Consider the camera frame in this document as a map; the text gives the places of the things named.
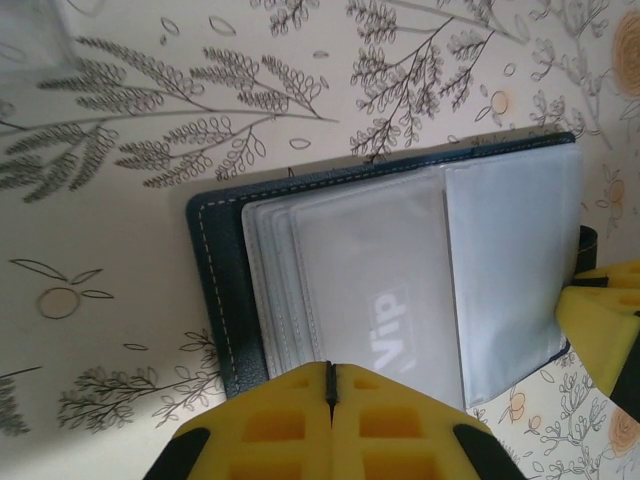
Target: leather cover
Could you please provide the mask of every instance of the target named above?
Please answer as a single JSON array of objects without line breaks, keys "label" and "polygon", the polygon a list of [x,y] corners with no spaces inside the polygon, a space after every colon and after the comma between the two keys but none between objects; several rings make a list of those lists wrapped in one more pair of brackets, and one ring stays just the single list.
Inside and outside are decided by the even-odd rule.
[{"label": "leather cover", "polygon": [[242,208],[247,203],[428,165],[573,142],[572,134],[558,133],[216,190],[192,198],[187,220],[227,397],[269,379],[242,230]]}]

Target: card wallet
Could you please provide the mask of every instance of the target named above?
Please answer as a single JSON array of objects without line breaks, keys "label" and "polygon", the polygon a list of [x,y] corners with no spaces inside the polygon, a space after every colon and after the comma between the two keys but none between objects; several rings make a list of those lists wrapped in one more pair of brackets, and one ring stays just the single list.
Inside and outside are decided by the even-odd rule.
[{"label": "card wallet", "polygon": [[191,199],[227,396],[331,360],[468,408],[556,358],[567,343],[555,299],[576,263],[595,266],[597,243],[578,233],[574,142],[553,134]]}]

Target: floral wallpaper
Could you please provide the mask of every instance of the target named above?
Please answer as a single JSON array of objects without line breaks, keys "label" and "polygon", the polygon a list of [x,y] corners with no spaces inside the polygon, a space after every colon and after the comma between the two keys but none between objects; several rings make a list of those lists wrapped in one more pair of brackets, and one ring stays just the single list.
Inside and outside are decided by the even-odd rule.
[{"label": "floral wallpaper", "polygon": [[[640,256],[635,1],[60,4],[77,70],[0,85],[2,479],[141,478],[224,401],[198,192],[571,131],[599,263]],[[0,34],[0,68],[26,56]],[[640,478],[574,352],[469,413],[527,478]]]}]

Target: wallpaper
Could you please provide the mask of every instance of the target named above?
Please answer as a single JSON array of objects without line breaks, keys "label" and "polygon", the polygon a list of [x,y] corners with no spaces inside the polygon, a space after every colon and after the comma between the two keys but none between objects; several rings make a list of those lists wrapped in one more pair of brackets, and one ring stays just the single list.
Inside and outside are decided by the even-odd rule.
[{"label": "wallpaper", "polygon": [[[141,478],[224,401],[197,192],[571,131],[599,263],[640,256],[633,1],[61,5],[77,71],[0,86],[0,478]],[[640,427],[573,352],[469,413],[527,478],[640,478]]]}]

